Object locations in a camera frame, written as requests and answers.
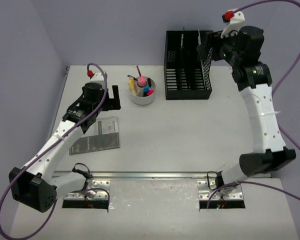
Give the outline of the pink capped glue stick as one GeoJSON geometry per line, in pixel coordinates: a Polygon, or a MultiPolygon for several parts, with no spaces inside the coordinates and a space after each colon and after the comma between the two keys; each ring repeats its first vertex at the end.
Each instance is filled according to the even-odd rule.
{"type": "Polygon", "coordinates": [[[144,76],[140,76],[138,79],[137,79],[137,86],[139,88],[144,88],[145,86],[148,85],[148,81],[147,81],[147,78],[144,77],[144,76]]]}

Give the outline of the yellow highlighter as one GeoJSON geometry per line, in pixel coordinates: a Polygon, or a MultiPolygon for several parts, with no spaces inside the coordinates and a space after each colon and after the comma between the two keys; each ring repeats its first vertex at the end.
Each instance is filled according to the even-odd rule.
{"type": "Polygon", "coordinates": [[[134,96],[136,96],[138,93],[137,82],[138,82],[138,80],[136,78],[129,77],[129,80],[128,80],[129,89],[130,89],[130,92],[134,96]]]}

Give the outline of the black handled scissors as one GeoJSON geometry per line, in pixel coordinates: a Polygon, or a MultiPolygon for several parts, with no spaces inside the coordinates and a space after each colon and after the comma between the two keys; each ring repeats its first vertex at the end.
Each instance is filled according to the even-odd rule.
{"type": "Polygon", "coordinates": [[[151,88],[152,87],[152,82],[151,82],[151,79],[149,77],[147,78],[147,83],[148,83],[148,86],[151,88]]]}

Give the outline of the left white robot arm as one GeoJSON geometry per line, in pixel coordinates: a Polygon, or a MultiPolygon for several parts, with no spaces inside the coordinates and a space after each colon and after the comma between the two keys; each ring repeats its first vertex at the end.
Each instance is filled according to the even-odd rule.
{"type": "Polygon", "coordinates": [[[41,150],[22,168],[9,173],[14,200],[40,212],[48,211],[54,202],[69,193],[87,197],[93,193],[92,175],[79,169],[54,178],[53,173],[71,146],[96,122],[102,111],[120,110],[119,88],[112,86],[113,97],[101,84],[88,82],[82,94],[66,110],[58,127],[41,150]]]}

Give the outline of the green clipboard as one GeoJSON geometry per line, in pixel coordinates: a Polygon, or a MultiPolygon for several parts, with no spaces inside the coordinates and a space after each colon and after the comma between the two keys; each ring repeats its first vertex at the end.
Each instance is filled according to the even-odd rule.
{"type": "Polygon", "coordinates": [[[198,37],[197,37],[197,40],[198,40],[198,45],[197,45],[197,48],[199,48],[202,44],[202,40],[201,40],[201,30],[198,28],[198,37]]]}

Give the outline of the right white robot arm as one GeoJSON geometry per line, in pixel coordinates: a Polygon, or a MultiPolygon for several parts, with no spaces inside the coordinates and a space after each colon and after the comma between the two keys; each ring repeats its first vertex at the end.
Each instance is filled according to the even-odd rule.
{"type": "Polygon", "coordinates": [[[242,154],[238,163],[216,174],[213,191],[223,197],[231,184],[239,184],[257,174],[278,171],[296,158],[296,151],[287,148],[277,122],[272,97],[272,76],[269,67],[259,60],[264,31],[243,26],[222,36],[221,31],[204,33],[197,52],[202,61],[226,61],[232,78],[248,112],[253,151],[242,154]]]}

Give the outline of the grey booklet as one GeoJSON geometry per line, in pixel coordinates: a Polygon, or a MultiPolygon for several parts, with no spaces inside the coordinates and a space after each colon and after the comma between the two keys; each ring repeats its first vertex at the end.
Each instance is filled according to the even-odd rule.
{"type": "Polygon", "coordinates": [[[78,155],[120,148],[119,119],[117,116],[98,118],[92,127],[69,149],[78,155]]]}

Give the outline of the pale orange highlighter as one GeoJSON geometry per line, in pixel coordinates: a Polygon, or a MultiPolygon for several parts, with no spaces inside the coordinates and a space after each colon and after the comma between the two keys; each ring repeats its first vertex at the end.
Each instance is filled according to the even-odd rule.
{"type": "Polygon", "coordinates": [[[134,87],[134,79],[132,77],[129,78],[128,85],[130,88],[134,87]]]}

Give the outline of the black clipboard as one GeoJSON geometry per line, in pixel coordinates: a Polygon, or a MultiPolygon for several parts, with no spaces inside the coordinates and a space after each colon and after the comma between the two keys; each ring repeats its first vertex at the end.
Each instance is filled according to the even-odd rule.
{"type": "Polygon", "coordinates": [[[187,61],[188,61],[188,54],[187,49],[184,47],[184,40],[185,40],[185,27],[183,27],[182,34],[181,34],[181,40],[180,40],[180,57],[181,57],[181,63],[184,71],[184,77],[186,81],[187,90],[189,89],[189,83],[187,80],[187,61]]]}

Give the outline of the black blue highlighter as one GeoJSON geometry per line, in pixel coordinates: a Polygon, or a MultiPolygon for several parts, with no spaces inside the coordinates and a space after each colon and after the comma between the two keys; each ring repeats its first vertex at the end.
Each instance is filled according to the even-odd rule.
{"type": "Polygon", "coordinates": [[[146,85],[146,86],[143,88],[143,92],[144,92],[144,93],[148,93],[150,90],[151,90],[151,88],[150,88],[148,85],[146,85]]]}

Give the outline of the red pen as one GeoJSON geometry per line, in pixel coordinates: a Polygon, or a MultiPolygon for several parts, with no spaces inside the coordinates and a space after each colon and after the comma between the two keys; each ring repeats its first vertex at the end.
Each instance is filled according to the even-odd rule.
{"type": "Polygon", "coordinates": [[[137,69],[137,72],[138,72],[139,76],[142,77],[142,74],[141,74],[141,71],[140,71],[140,68],[139,68],[138,65],[136,65],[136,69],[137,69]]]}

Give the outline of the black pink highlighter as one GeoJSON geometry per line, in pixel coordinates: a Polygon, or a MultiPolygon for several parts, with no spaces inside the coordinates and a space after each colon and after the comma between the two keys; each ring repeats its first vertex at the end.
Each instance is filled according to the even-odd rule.
{"type": "Polygon", "coordinates": [[[148,90],[147,92],[144,92],[144,97],[148,97],[150,95],[152,95],[155,91],[152,89],[152,90],[148,90]]]}

